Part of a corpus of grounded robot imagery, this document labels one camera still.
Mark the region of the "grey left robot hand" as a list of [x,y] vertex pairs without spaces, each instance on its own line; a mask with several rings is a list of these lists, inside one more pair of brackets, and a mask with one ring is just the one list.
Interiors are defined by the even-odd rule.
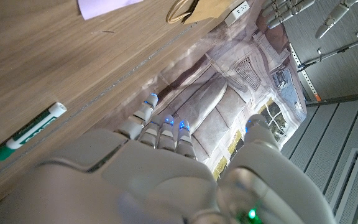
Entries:
[[[262,15],[267,18],[268,28],[273,29],[312,6],[315,2],[317,0],[265,0],[262,5]],[[322,38],[357,2],[358,0],[340,0],[316,31],[315,38]]]

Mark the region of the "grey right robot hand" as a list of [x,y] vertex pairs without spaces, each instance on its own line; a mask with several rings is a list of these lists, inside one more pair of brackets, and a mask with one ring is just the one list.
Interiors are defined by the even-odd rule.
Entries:
[[115,131],[86,133],[38,163],[0,201],[0,223],[334,223],[316,184],[252,115],[216,180],[187,121],[152,112],[151,94]]

